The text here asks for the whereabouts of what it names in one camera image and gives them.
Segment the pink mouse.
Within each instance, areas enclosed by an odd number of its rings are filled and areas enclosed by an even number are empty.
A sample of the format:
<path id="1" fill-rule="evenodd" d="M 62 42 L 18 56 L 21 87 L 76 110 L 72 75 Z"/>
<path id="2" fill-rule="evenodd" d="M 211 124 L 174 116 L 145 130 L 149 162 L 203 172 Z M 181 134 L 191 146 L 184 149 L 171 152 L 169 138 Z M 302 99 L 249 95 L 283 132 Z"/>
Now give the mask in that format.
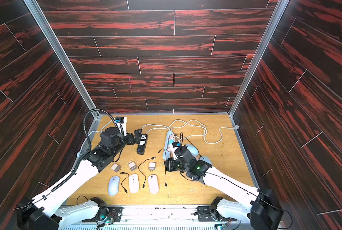
<path id="1" fill-rule="evenodd" d="M 132 194 L 139 191 L 139 178 L 136 173 L 129 176 L 129 189 Z"/>
<path id="2" fill-rule="evenodd" d="M 151 194 L 157 194 L 159 192 L 157 175 L 152 174 L 148 177 L 148 186 Z"/>

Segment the pink charger adapter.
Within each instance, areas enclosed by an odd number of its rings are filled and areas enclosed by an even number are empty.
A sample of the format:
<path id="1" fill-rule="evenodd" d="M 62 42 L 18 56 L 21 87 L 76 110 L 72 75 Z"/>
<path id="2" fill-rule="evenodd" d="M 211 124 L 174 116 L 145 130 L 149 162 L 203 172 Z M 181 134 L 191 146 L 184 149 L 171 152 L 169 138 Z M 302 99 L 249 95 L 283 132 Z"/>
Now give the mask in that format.
<path id="1" fill-rule="evenodd" d="M 120 169 L 121 169 L 121 166 L 120 165 L 118 165 L 118 164 L 116 164 L 116 163 L 114 163 L 112 166 L 111 166 L 111 169 L 114 171 L 114 172 L 119 172 L 120 171 Z"/>
<path id="2" fill-rule="evenodd" d="M 135 162 L 128 163 L 128 167 L 130 168 L 131 171 L 134 171 L 137 169 L 137 165 Z"/>

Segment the white mouse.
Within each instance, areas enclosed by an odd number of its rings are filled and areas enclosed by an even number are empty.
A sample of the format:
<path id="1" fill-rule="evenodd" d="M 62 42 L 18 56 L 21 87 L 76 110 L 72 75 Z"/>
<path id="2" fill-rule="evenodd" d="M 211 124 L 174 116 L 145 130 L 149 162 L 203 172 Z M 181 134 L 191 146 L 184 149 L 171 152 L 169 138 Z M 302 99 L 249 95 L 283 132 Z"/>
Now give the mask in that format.
<path id="1" fill-rule="evenodd" d="M 108 194 L 110 196 L 115 196 L 119 192 L 119 186 L 120 186 L 120 177 L 119 176 L 113 176 L 109 180 L 108 185 Z"/>

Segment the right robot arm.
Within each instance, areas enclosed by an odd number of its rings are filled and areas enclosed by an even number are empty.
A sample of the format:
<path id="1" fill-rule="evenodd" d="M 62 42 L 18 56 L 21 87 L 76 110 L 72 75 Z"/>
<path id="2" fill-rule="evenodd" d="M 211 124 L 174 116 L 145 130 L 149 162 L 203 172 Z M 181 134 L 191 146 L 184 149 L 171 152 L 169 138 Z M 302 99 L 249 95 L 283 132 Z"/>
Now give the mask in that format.
<path id="1" fill-rule="evenodd" d="M 186 179 L 213 187 L 234 199 L 216 197 L 208 212 L 213 220 L 236 219 L 255 230 L 278 229 L 284 210 L 272 190 L 248 186 L 227 176 L 209 160 L 198 159 L 187 146 L 169 147 L 163 158 L 166 171 L 179 171 Z"/>

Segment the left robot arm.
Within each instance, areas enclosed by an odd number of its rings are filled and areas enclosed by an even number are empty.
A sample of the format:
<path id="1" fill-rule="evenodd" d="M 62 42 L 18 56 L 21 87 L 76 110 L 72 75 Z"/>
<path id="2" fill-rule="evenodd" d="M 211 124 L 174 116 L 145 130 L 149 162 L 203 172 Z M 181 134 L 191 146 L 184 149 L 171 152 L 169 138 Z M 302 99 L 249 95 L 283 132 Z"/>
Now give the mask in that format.
<path id="1" fill-rule="evenodd" d="M 83 184 L 103 171 L 120 156 L 127 145 L 140 143 L 142 130 L 122 134 L 116 127 L 101 133 L 101 141 L 82 154 L 71 172 L 32 199 L 22 199 L 16 207 L 17 226 L 21 230 L 61 230 L 85 219 L 105 221 L 106 203 L 94 198 L 83 205 L 60 208 Z"/>

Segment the light blue mouse right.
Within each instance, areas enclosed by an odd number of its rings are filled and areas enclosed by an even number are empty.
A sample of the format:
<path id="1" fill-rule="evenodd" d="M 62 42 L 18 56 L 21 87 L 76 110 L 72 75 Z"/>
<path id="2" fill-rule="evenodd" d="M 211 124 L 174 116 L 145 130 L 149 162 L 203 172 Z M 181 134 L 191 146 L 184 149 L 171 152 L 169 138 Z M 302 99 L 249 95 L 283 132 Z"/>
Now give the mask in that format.
<path id="1" fill-rule="evenodd" d="M 209 159 L 208 157 L 206 157 L 206 156 L 200 157 L 200 160 L 201 160 L 201 161 L 204 161 L 204 162 L 207 162 L 207 163 L 209 163 L 210 165 L 212 165 L 212 162 L 211 162 L 210 159 Z"/>

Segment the light blue mouse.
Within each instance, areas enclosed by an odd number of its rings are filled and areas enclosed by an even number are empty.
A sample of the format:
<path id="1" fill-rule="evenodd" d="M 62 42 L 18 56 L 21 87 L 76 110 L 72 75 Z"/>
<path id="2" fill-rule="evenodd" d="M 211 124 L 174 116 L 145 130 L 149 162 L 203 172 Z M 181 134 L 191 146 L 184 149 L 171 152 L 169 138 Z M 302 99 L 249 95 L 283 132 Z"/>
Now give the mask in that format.
<path id="1" fill-rule="evenodd" d="M 188 151 L 193 156 L 199 156 L 199 151 L 198 151 L 198 149 L 194 145 L 192 145 L 192 144 L 185 144 L 185 147 L 188 149 Z"/>
<path id="2" fill-rule="evenodd" d="M 204 161 L 204 162 L 207 162 L 207 163 L 209 163 L 210 165 L 212 165 L 212 162 L 211 162 L 210 159 L 209 159 L 208 157 L 206 157 L 206 156 L 200 157 L 200 160 L 201 160 L 201 161 Z"/>

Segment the light blue mouse upper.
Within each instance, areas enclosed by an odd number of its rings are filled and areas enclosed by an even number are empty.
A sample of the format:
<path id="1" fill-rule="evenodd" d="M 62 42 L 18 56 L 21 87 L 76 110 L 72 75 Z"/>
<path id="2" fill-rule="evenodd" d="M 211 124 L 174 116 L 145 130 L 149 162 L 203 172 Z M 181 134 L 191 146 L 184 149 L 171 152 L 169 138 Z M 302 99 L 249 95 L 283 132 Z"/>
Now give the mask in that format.
<path id="1" fill-rule="evenodd" d="M 188 151 L 193 156 L 199 156 L 199 151 L 198 151 L 198 149 L 194 145 L 192 145 L 192 144 L 185 144 L 185 147 L 188 149 Z"/>

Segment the white power strip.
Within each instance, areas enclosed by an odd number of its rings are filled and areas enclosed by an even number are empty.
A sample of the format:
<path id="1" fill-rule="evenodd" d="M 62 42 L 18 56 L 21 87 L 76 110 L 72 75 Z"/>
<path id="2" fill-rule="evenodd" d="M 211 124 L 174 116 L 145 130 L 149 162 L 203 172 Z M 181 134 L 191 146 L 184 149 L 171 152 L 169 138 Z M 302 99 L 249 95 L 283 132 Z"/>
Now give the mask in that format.
<path id="1" fill-rule="evenodd" d="M 168 160 L 171 156 L 171 150 L 172 150 L 172 144 L 175 142 L 175 136 L 173 134 L 172 131 L 168 131 L 167 132 L 167 136 L 165 139 L 165 146 L 164 146 L 164 150 L 165 152 L 163 153 L 162 158 L 164 160 Z"/>

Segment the black power strip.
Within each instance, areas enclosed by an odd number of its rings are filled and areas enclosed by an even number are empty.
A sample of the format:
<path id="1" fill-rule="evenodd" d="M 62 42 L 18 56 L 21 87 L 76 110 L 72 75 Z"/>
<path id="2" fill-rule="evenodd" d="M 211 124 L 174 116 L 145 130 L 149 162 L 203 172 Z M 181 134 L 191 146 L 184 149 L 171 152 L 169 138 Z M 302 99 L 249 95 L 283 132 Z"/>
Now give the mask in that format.
<path id="1" fill-rule="evenodd" d="M 140 142 L 139 142 L 137 150 L 136 150 L 138 155 L 144 155 L 145 154 L 147 141 L 148 141 L 148 135 L 142 134 L 140 137 Z"/>

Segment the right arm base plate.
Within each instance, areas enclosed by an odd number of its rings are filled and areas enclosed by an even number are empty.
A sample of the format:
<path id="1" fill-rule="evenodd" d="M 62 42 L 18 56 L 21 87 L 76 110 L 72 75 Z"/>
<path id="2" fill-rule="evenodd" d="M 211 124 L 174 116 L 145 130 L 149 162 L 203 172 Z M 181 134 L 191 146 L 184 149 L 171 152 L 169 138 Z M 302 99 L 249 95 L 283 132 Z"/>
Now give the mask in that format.
<path id="1" fill-rule="evenodd" d="M 219 222 L 228 222 L 228 221 L 236 221 L 235 218 L 225 218 L 220 214 L 217 214 L 216 210 L 211 211 L 209 206 L 198 206 L 196 211 L 193 213 L 194 216 L 198 217 L 199 222 L 208 222 L 208 221 L 219 221 Z"/>

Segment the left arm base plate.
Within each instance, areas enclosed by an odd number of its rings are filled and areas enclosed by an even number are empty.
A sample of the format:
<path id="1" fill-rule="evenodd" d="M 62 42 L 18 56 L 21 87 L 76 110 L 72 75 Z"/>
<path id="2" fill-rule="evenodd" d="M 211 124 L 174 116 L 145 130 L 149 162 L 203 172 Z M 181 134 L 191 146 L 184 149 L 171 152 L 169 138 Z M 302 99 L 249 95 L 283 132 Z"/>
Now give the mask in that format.
<path id="1" fill-rule="evenodd" d="M 115 206 L 107 206 L 101 207 L 98 211 L 98 213 L 95 215 L 94 218 L 88 218 L 83 220 L 82 222 L 92 222 L 92 223 L 114 223 L 114 222 L 120 222 L 123 212 L 123 207 L 115 207 Z"/>

